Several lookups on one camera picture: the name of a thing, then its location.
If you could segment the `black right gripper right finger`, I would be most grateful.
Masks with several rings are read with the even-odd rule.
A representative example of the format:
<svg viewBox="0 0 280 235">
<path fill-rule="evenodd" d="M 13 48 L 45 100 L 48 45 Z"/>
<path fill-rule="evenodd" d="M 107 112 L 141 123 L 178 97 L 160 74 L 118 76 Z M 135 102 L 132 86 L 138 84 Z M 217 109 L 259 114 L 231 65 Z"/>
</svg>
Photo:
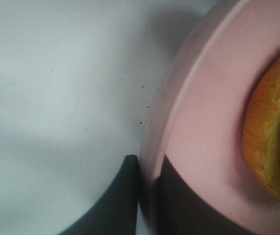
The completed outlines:
<svg viewBox="0 0 280 235">
<path fill-rule="evenodd" d="M 167 156 L 155 184 L 158 235 L 251 235 L 199 197 Z"/>
</svg>

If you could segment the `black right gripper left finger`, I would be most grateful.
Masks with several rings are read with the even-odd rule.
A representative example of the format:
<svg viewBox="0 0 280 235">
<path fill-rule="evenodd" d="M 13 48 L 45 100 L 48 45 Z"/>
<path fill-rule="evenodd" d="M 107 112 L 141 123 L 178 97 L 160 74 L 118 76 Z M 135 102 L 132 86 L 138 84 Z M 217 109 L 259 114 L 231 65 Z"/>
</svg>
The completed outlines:
<svg viewBox="0 0 280 235">
<path fill-rule="evenodd" d="M 113 182 L 63 235 L 134 235 L 138 210 L 138 158 L 124 158 Z"/>
</svg>

